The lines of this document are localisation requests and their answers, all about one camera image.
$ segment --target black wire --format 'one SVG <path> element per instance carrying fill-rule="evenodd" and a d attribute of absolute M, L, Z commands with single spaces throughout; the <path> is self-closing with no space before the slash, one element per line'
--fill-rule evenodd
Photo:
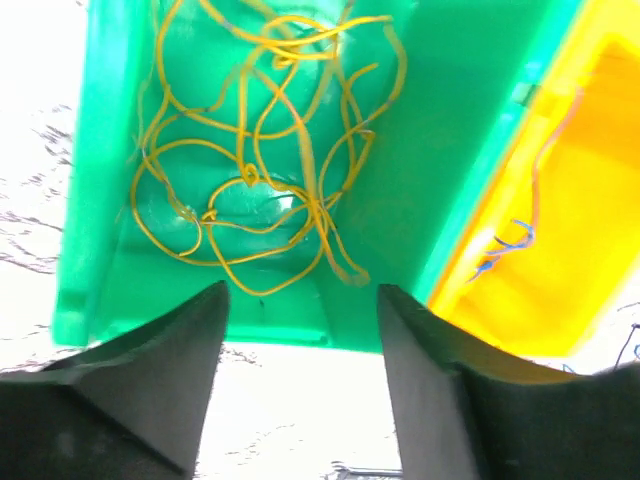
<path fill-rule="evenodd" d="M 640 329 L 640 323 L 634 323 L 633 325 L 631 325 L 631 333 L 629 334 L 629 337 L 627 338 L 627 341 L 624 343 L 624 346 L 622 347 L 622 350 L 620 350 L 620 354 L 618 355 L 618 359 L 616 360 L 616 364 L 613 367 L 614 370 L 616 370 L 618 368 L 618 365 L 620 365 L 620 360 L 622 359 L 622 354 L 624 353 L 625 349 L 629 346 L 629 342 L 631 341 L 631 337 L 633 337 L 633 334 L 636 331 L 636 329 Z"/>

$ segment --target green bin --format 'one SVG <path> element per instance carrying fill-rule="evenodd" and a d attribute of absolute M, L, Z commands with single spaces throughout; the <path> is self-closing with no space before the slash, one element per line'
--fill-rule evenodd
<path fill-rule="evenodd" d="M 138 92 L 154 54 L 152 12 L 162 19 L 173 3 L 160 0 L 154 6 L 152 1 L 92 0 L 89 7 L 84 86 L 57 277 L 53 336 L 59 344 L 84 346 L 116 337 L 226 279 L 222 268 L 187 265 L 166 256 L 132 216 L 129 188 L 141 161 L 132 153 L 139 131 Z M 267 3 L 278 14 L 335 24 L 345 1 Z M 258 31 L 264 22 L 238 0 L 212 3 L 247 30 Z M 347 250 L 369 271 L 371 283 L 346 285 L 323 260 L 304 279 L 266 297 L 250 296 L 230 284 L 228 340 L 380 351 L 376 286 L 397 284 L 427 300 L 518 127 L 528 93 L 543 76 L 579 4 L 357 0 L 352 16 L 393 16 L 409 61 L 404 91 L 372 126 L 378 136 L 371 156 L 334 215 Z M 379 64 L 354 89 L 362 108 L 371 110 L 388 94 L 395 56 L 380 29 L 356 27 L 348 35 L 341 54 L 347 74 Z M 186 0 L 164 48 L 172 92 L 190 107 L 211 104 L 229 70 L 249 51 L 249 45 L 211 20 L 197 0 Z M 319 73 L 309 65 L 296 77 L 288 90 L 296 105 L 309 102 Z M 340 133 L 339 92 L 331 92 L 308 125 L 314 148 L 325 153 Z M 260 104 L 266 94 L 249 93 L 252 102 L 264 108 Z M 218 118 L 230 123 L 237 115 L 231 97 L 218 112 Z M 150 122 L 161 100 L 154 77 L 144 97 L 144 122 Z M 274 123 L 291 122 L 286 115 L 274 115 Z M 225 134 L 185 118 L 167 129 L 164 140 L 203 137 L 232 148 L 234 137 Z M 302 183 L 293 136 L 270 143 L 263 153 L 270 171 Z M 339 185 L 345 159 L 334 162 L 328 184 Z M 162 163 L 185 203 L 196 210 L 234 175 L 228 160 L 193 145 L 166 153 Z M 266 188 L 234 190 L 226 201 L 233 210 L 229 215 L 258 212 L 260 221 L 272 222 L 292 208 L 291 201 L 269 202 L 273 196 Z M 137 198 L 141 215 L 164 242 L 176 250 L 193 245 L 195 227 L 176 220 L 157 182 L 143 179 Z M 238 256 L 281 245 L 290 234 L 282 228 L 256 239 L 233 231 L 221 234 L 219 244 L 225 254 Z M 287 253 L 234 271 L 253 286 L 274 285 L 304 268 L 317 248 L 317 235 L 310 235 Z"/>

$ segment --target yellow string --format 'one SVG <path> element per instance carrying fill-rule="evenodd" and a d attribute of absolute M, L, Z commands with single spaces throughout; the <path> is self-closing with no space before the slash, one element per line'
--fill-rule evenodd
<path fill-rule="evenodd" d="M 228 30 L 233 36 L 256 44 L 256 47 L 247 57 L 246 61 L 239 68 L 234 68 L 223 82 L 218 99 L 210 107 L 200 108 L 187 108 L 182 104 L 175 95 L 171 92 L 170 85 L 167 80 L 165 65 L 164 65 L 164 41 L 166 39 L 169 27 L 175 17 L 177 16 L 180 7 L 184 0 L 175 0 L 167 15 L 158 29 L 155 25 L 154 16 L 154 31 L 157 31 L 157 42 L 155 47 L 155 69 L 157 70 L 160 84 L 163 88 L 163 99 L 160 108 L 154 115 L 146 131 L 142 131 L 142 98 L 146 89 L 148 88 L 153 75 L 152 70 L 143 82 L 140 95 L 138 97 L 138 114 L 139 114 L 139 133 L 138 133 L 138 147 L 137 151 L 142 155 L 142 161 L 136 170 L 134 179 L 130 190 L 130 202 L 133 211 L 133 216 L 141 230 L 147 235 L 151 242 L 156 245 L 167 255 L 178 259 L 180 261 L 199 266 L 216 266 L 222 267 L 227 275 L 245 292 L 251 295 L 265 296 L 273 294 L 292 283 L 300 280 L 311 272 L 320 262 L 323 256 L 326 256 L 329 265 L 334 270 L 336 275 L 346 283 L 355 283 L 358 285 L 368 282 L 369 276 L 367 271 L 361 266 L 357 265 L 351 257 L 348 255 L 344 244 L 338 234 L 335 222 L 333 221 L 330 210 L 335 207 L 342 195 L 351 189 L 355 179 L 357 178 L 362 166 L 366 162 L 369 155 L 373 141 L 375 139 L 375 133 L 370 130 L 369 125 L 382 113 L 384 113 L 395 99 L 400 94 L 405 77 L 406 77 L 406 53 L 402 47 L 400 40 L 395 34 L 390 16 L 376 16 L 376 17 L 360 17 L 352 20 L 347 20 L 351 13 L 353 6 L 352 2 L 348 2 L 347 7 L 342 12 L 338 24 L 333 28 L 328 28 L 325 25 L 299 15 L 284 15 L 277 16 L 273 10 L 266 6 L 261 0 L 242 0 L 243 3 L 250 6 L 257 12 L 261 13 L 267 23 L 261 30 L 260 35 L 254 35 L 250 32 L 244 31 L 231 23 L 218 11 L 208 0 L 200 0 L 200 5 L 221 27 Z M 289 28 L 289 24 L 297 24 L 313 29 L 315 33 L 311 35 L 294 38 L 294 35 Z M 353 84 L 361 76 L 371 72 L 377 67 L 377 64 L 368 65 L 357 72 L 355 72 L 350 78 L 346 78 L 342 70 L 342 66 L 339 60 L 339 47 L 340 47 L 340 35 L 348 29 L 354 28 L 358 25 L 380 23 L 383 24 L 383 31 L 390 42 L 394 52 L 398 59 L 398 70 L 396 79 L 391 90 L 388 99 L 366 119 L 363 118 L 362 113 L 358 107 L 357 101 L 352 93 Z M 271 36 L 272 31 L 278 31 L 284 38 L 274 38 Z M 329 41 L 330 48 L 320 52 L 305 52 L 303 48 L 316 45 L 320 41 Z M 272 53 L 274 68 L 283 69 L 288 68 L 288 72 L 280 85 L 277 85 L 269 76 L 264 72 L 258 70 L 255 65 L 259 58 L 265 53 Z M 304 115 L 300 115 L 289 100 L 286 94 L 286 88 L 291 83 L 293 78 L 298 72 L 299 65 L 303 61 L 325 61 L 324 70 L 316 92 L 312 96 L 311 102 L 307 107 Z M 329 154 L 324 159 L 320 174 L 316 178 L 315 158 L 312 147 L 312 139 L 309 134 L 306 124 L 313 117 L 318 110 L 319 105 L 324 97 L 332 77 L 338 79 L 342 88 L 342 96 L 340 99 L 340 112 L 342 116 L 342 122 L 345 129 L 345 133 L 334 144 L 329 151 Z M 271 92 L 272 98 L 261 113 L 256 126 L 253 131 L 248 128 L 247 125 L 247 111 L 248 111 L 248 89 L 249 81 L 251 77 L 256 77 L 260 80 Z M 215 112 L 224 103 L 230 86 L 235 82 L 238 82 L 238 123 L 237 125 L 231 125 L 228 123 L 214 120 L 206 115 L 210 115 Z M 280 132 L 263 133 L 262 126 L 268 118 L 270 112 L 277 105 L 282 103 L 291 114 L 293 123 L 288 128 Z M 174 107 L 178 113 L 170 115 L 165 118 L 169 107 Z M 356 125 L 351 125 L 350 112 L 356 120 Z M 217 145 L 214 142 L 199 139 L 199 138 L 184 138 L 169 142 L 165 145 L 158 146 L 158 138 L 162 131 L 164 131 L 169 125 L 178 120 L 181 117 L 187 117 L 198 123 L 207 125 L 209 127 L 217 128 L 222 131 L 227 131 L 236 136 L 235 153 L 228 151 L 227 149 Z M 302 172 L 304 179 L 304 187 L 276 180 L 271 177 L 267 168 L 266 162 L 262 156 L 260 145 L 261 142 L 267 140 L 275 140 L 286 137 L 295 133 L 298 138 L 298 147 L 300 149 L 300 156 L 302 162 Z M 357 153 L 356 144 L 354 142 L 354 135 L 360 135 L 364 140 L 364 145 L 361 148 L 360 153 Z M 244 142 L 246 138 L 251 138 L 256 164 L 247 163 L 244 159 Z M 324 197 L 324 178 L 329 169 L 329 165 L 333 161 L 338 149 L 342 144 L 347 144 L 348 149 L 348 172 L 343 182 L 342 188 L 337 192 Z M 224 157 L 228 158 L 236 164 L 239 171 L 239 176 L 232 178 L 222 185 L 220 185 L 211 194 L 207 211 L 200 217 L 196 215 L 194 211 L 184 205 L 177 197 L 169 178 L 162 167 L 159 157 L 164 153 L 182 146 L 187 145 L 199 145 L 206 148 L 211 148 L 220 153 Z M 184 219 L 186 222 L 194 224 L 197 229 L 197 237 L 194 245 L 183 251 L 174 252 L 153 234 L 141 218 L 141 215 L 137 207 L 137 188 L 146 171 L 149 171 L 151 175 L 162 183 L 167 192 L 167 198 L 170 206 L 175 210 L 176 214 Z M 218 212 L 215 207 L 218 197 L 229 188 L 237 188 L 238 186 L 254 187 L 256 185 L 266 184 L 271 189 L 279 192 L 287 192 L 294 198 L 297 198 L 301 205 L 290 209 L 280 219 L 265 228 L 254 228 L 247 225 L 237 224 L 228 221 L 222 221 L 218 218 Z M 291 218 L 301 212 L 306 212 L 306 219 L 303 225 L 287 242 L 286 245 L 281 247 L 272 248 L 262 252 L 258 252 L 251 255 L 246 255 L 238 258 L 228 259 L 224 256 L 220 250 L 218 243 L 214 235 L 214 227 L 225 227 L 240 229 L 247 233 L 252 234 L 267 234 L 282 227 Z M 279 255 L 286 253 L 297 246 L 311 231 L 315 229 L 318 232 L 320 238 L 320 246 L 316 256 L 311 263 L 304 268 L 301 272 L 294 275 L 289 280 L 269 288 L 263 291 L 254 290 L 245 285 L 233 272 L 232 266 L 254 261 L 260 258 L 266 258 L 273 255 Z M 209 240 L 211 248 L 213 249 L 216 260 L 199 260 L 191 258 L 190 256 L 196 253 L 202 245 L 204 236 Z M 344 268 L 342 268 L 332 251 L 331 242 L 329 240 L 330 235 L 334 238 L 340 254 L 344 258 L 345 262 L 356 272 L 355 276 L 349 275 Z"/>

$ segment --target white marble surface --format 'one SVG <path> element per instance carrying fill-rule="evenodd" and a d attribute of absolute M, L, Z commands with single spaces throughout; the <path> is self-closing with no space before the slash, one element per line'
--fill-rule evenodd
<path fill-rule="evenodd" d="M 22 0 L 8 2 L 0 15 L 0 371 L 35 369 L 71 353 L 51 345 L 48 327 L 71 168 L 85 3 Z M 638 301 L 640 275 L 573 357 L 537 360 L 585 374 L 611 367 L 631 325 L 640 321 Z M 634 359 L 638 343 L 640 331 L 623 362 Z M 333 460 L 400 466 L 382 359 L 227 345 L 198 478 L 323 478 Z"/>

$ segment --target yellow plastic container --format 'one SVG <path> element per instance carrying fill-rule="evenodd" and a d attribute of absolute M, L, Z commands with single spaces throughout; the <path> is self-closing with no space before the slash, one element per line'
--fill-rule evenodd
<path fill-rule="evenodd" d="M 469 281 L 532 216 L 528 249 Z M 640 0 L 590 0 L 533 97 L 529 114 L 428 301 L 451 323 L 517 355 L 566 355 L 640 259 Z"/>

